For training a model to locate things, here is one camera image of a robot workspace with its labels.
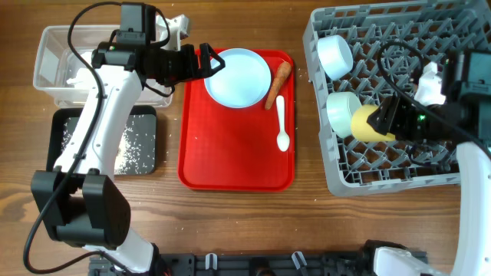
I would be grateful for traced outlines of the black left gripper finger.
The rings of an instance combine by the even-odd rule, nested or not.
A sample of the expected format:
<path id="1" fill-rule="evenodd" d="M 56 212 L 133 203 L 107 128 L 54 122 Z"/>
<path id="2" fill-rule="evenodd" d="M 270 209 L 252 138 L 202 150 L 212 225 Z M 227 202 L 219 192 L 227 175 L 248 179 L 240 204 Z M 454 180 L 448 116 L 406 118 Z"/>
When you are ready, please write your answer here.
<path id="1" fill-rule="evenodd" d="M 199 61 L 201 66 L 211 66 L 211 60 L 214 59 L 219 62 L 220 66 L 225 66 L 226 63 L 222 57 L 220 57 L 212 46 L 208 43 L 202 43 L 199 45 Z"/>
<path id="2" fill-rule="evenodd" d="M 211 77 L 214 74 L 221 71 L 224 67 L 225 67 L 224 63 L 218 63 L 217 65 L 211 65 L 210 63 L 202 64 L 201 68 L 198 71 L 198 78 L 205 79 Z"/>

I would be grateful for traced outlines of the yellow cup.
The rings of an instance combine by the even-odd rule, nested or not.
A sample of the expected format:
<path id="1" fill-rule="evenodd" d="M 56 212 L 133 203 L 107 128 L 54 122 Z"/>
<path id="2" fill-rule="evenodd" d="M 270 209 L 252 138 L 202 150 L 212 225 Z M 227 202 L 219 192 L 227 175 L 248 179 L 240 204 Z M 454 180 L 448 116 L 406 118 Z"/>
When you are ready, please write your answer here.
<path id="1" fill-rule="evenodd" d="M 367 122 L 368 117 L 377 110 L 375 105 L 363 105 L 357 109 L 351 118 L 352 136 L 361 142 L 391 142 L 396 137 L 392 133 L 382 135 L 377 133 Z"/>

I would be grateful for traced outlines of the large light blue plate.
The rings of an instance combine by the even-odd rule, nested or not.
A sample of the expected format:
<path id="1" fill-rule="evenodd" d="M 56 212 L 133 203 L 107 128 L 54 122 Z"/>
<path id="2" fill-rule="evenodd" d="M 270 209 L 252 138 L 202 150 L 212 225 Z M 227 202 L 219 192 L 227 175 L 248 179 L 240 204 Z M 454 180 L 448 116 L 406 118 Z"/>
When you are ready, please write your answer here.
<path id="1" fill-rule="evenodd" d="M 244 48 L 230 48 L 218 55 L 225 61 L 225 67 L 204 80 L 206 91 L 215 102 L 241 109 L 265 97 L 272 72 L 263 57 Z"/>

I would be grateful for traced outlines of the green bowl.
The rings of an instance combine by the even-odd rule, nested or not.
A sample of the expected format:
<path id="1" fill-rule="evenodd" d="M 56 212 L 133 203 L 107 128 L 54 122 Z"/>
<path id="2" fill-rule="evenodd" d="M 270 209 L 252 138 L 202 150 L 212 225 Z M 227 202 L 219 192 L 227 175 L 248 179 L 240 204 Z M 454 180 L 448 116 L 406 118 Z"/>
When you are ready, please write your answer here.
<path id="1" fill-rule="evenodd" d="M 326 100 L 328 120 L 337 136 L 346 138 L 352 134 L 351 120 L 360 107 L 360 100 L 352 92 L 335 92 L 328 96 Z"/>

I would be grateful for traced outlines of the orange carrot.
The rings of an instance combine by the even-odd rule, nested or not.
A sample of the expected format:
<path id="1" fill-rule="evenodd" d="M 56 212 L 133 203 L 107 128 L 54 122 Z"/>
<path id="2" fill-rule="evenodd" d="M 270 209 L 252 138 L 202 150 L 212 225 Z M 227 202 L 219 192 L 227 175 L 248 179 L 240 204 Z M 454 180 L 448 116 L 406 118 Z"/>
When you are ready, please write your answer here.
<path id="1" fill-rule="evenodd" d="M 292 72 L 292 65 L 290 63 L 284 61 L 279 65 L 265 102 L 266 110 L 270 110 L 272 108 L 272 105 L 274 103 L 275 98 L 278 95 L 278 92 L 280 91 L 282 85 L 285 83 L 291 72 Z"/>

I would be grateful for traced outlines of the light blue bowl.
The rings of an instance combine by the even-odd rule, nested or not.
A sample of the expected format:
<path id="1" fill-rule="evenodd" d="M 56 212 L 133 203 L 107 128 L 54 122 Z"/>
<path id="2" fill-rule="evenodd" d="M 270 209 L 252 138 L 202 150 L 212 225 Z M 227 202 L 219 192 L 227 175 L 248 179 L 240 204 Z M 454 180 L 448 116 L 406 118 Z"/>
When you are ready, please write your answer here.
<path id="1" fill-rule="evenodd" d="M 318 57 L 327 76 L 337 81 L 353 67 L 353 55 L 346 40 L 332 35 L 318 40 Z"/>

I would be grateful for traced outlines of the white plastic spoon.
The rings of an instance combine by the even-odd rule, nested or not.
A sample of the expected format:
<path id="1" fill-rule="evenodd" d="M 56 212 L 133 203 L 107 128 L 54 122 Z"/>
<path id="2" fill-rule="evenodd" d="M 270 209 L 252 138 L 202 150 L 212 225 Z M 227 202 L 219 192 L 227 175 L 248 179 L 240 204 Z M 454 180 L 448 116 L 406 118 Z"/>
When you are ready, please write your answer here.
<path id="1" fill-rule="evenodd" d="M 285 131 L 285 99 L 283 96 L 279 95 L 275 100 L 277 115 L 278 115 L 278 126 L 279 132 L 277 136 L 277 145 L 282 152 L 286 152 L 290 145 L 289 135 Z"/>

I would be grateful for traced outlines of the white rice pile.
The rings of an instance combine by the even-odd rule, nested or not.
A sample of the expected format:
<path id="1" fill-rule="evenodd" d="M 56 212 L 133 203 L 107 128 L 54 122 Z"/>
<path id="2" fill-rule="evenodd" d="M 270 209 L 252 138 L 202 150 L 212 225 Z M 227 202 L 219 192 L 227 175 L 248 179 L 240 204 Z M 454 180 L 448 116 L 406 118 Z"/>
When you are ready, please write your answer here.
<path id="1" fill-rule="evenodd" d="M 156 138 L 155 115 L 130 115 L 118 146 L 114 175 L 151 174 L 156 164 Z"/>

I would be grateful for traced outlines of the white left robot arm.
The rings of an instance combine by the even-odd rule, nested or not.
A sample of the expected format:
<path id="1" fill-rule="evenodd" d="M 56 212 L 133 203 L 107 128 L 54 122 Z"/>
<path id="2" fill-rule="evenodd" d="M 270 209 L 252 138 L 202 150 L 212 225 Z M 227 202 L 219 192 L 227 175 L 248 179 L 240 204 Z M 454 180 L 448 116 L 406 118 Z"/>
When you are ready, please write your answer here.
<path id="1" fill-rule="evenodd" d="M 178 50 L 156 37 L 158 8 L 120 4 L 120 26 L 86 61 L 94 78 L 76 129 L 52 169 L 37 171 L 31 193 L 50 239 L 98 255 L 122 275 L 168 275 L 158 247 L 130 227 L 130 205 L 114 182 L 120 139 L 133 106 L 154 80 L 164 87 L 205 79 L 225 61 L 203 43 Z"/>

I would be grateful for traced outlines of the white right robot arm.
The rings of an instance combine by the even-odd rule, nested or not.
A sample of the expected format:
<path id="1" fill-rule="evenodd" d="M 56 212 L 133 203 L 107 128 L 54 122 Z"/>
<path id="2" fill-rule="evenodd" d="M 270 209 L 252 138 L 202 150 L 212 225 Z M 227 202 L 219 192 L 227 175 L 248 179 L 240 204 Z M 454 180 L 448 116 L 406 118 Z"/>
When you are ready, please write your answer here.
<path id="1" fill-rule="evenodd" d="M 394 91 L 378 107 L 364 105 L 351 121 L 365 142 L 406 140 L 416 144 L 451 141 L 460 170 L 460 230 L 453 275 L 490 273 L 490 52 L 454 51 L 437 80 L 435 63 L 415 73 L 410 97 L 385 71 Z"/>

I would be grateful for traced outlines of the grey dishwasher rack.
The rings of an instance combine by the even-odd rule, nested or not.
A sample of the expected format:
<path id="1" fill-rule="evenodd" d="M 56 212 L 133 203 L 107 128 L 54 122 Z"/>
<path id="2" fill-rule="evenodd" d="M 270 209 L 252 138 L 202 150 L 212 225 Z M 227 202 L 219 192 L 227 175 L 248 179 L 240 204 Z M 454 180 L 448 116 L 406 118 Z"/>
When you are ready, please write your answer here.
<path id="1" fill-rule="evenodd" d="M 354 57 L 351 71 L 328 78 L 318 54 L 321 38 L 340 35 Z M 335 196 L 363 196 L 457 184 L 454 148 L 446 142 L 412 149 L 403 141 L 365 143 L 337 136 L 328 121 L 327 99 L 352 92 L 363 104 L 392 94 L 376 61 L 379 48 L 404 41 L 427 61 L 442 64 L 452 50 L 490 47 L 490 6 L 485 1 L 412 1 L 317 8 L 303 34 L 308 78 L 320 120 L 319 142 L 328 189 Z"/>

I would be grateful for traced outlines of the black food waste tray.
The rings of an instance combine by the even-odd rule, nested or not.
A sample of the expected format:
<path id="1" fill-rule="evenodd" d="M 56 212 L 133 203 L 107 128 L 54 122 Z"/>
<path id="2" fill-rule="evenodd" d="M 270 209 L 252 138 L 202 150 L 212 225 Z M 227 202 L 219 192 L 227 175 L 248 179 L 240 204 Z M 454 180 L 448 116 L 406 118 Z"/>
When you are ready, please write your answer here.
<path id="1" fill-rule="evenodd" d="M 70 141 L 82 109 L 66 108 L 54 113 L 48 147 L 46 170 L 54 168 L 56 159 Z M 136 106 L 127 119 L 114 164 L 116 176 L 151 174 L 157 153 L 157 112 L 151 106 Z"/>

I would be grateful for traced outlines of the clear plastic waste bin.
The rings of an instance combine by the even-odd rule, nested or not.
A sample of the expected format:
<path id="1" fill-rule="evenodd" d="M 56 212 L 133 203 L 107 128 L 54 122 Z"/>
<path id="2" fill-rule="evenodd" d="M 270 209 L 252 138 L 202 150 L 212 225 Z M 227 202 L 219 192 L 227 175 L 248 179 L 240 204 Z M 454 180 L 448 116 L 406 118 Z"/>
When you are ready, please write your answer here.
<path id="1" fill-rule="evenodd" d="M 117 25 L 77 25 L 72 32 L 72 44 L 79 55 L 90 60 L 92 51 L 110 39 Z M 60 108 L 82 107 L 91 87 L 92 75 L 81 84 L 68 85 L 66 80 L 85 68 L 68 46 L 67 25 L 48 26 L 43 30 L 35 61 L 33 86 L 54 98 Z"/>

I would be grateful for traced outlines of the red serving tray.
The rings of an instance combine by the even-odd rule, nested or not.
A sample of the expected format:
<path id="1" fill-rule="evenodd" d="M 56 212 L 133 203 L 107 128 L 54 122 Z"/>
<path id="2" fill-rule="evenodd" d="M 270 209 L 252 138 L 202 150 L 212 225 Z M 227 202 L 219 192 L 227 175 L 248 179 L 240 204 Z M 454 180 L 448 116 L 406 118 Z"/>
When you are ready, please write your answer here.
<path id="1" fill-rule="evenodd" d="M 177 174 L 194 190 L 280 192 L 295 178 L 295 146 L 277 146 L 278 115 L 265 103 L 232 109 L 202 80 L 185 86 Z"/>

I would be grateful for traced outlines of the white crumpled paper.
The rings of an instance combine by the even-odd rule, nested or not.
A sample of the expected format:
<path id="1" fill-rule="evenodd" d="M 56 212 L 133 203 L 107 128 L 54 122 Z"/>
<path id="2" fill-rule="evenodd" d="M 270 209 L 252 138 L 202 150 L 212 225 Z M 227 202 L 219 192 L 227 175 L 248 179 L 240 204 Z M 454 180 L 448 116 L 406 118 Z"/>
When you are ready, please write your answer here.
<path id="1" fill-rule="evenodd" d="M 68 85 L 74 85 L 74 86 L 76 86 L 77 84 L 84 83 L 86 81 L 88 74 L 89 74 L 88 69 L 81 68 L 77 71 L 74 77 L 68 78 L 66 80 L 66 83 Z"/>

